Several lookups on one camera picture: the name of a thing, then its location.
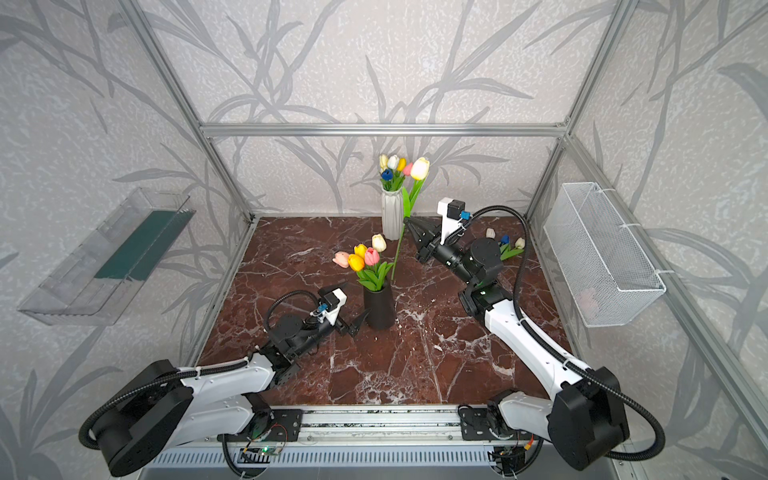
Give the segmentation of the black cylindrical vase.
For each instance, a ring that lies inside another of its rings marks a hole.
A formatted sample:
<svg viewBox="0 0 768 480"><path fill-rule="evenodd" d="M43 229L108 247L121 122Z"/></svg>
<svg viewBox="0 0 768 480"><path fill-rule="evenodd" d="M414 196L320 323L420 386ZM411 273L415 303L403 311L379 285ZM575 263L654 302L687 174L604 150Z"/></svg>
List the black cylindrical vase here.
<svg viewBox="0 0 768 480"><path fill-rule="evenodd" d="M364 308L368 311L366 323L374 330L383 331L395 325L396 309L390 282L386 280L380 290L363 289Z"/></svg>

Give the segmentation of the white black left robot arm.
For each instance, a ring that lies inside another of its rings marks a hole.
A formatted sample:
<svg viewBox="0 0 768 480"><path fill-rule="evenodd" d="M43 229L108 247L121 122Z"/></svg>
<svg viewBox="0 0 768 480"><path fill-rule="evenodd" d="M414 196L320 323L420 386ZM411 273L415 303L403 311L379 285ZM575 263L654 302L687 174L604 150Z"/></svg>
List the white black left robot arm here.
<svg viewBox="0 0 768 480"><path fill-rule="evenodd" d="M123 477L151 463L161 452L210 436L240 436L265 425L271 409L261 394L285 384L298 360L333 333L354 337L367 320L341 315L342 284L317 292L305 315L286 314L267 325L268 341L245 357L209 366L151 363L81 425L82 446L99 451L110 474Z"/></svg>

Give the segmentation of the white ribbed ceramic vase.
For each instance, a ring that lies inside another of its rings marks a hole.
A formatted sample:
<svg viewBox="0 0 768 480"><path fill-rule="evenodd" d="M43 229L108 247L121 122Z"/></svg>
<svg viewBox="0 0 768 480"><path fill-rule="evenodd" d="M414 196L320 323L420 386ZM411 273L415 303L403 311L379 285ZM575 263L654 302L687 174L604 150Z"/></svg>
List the white ribbed ceramic vase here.
<svg viewBox="0 0 768 480"><path fill-rule="evenodd" d="M403 188L397 191L382 192L382 234L388 241L395 241L400 238L403 218L404 202Z"/></svg>

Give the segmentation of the pink yellow tulip bundle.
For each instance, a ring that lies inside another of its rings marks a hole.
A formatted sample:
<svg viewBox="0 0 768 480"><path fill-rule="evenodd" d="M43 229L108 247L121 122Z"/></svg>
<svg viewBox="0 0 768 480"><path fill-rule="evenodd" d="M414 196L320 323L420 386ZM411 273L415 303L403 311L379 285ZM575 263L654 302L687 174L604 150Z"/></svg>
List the pink yellow tulip bundle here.
<svg viewBox="0 0 768 480"><path fill-rule="evenodd" d="M332 261L341 268L351 269L356 273L359 284L370 292L381 291L388 279L394 263L381 256L382 249L359 244L352 253L337 252Z"/></svg>

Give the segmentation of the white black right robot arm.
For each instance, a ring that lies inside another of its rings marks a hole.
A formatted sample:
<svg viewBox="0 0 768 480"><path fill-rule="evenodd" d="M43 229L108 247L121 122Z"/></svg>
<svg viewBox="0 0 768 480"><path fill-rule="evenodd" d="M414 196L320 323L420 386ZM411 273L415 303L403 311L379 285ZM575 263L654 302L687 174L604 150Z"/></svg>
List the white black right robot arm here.
<svg viewBox="0 0 768 480"><path fill-rule="evenodd" d="M573 469L582 471L596 460L639 462L663 452L666 435L661 423L640 403L624 394L607 368L593 369L549 337L521 308L526 267L520 265L511 290L497 280L503 269L501 247L492 238L476 238L460 247L458 239L482 215L506 211L528 232L523 215L503 205L471 214L461 201L444 199L441 222L407 217L417 258L436 260L465 287L458 298L465 312L499 338L523 361L544 387L538 398L513 392L496 400L495 422L507 433L523 430L552 444Z"/></svg>

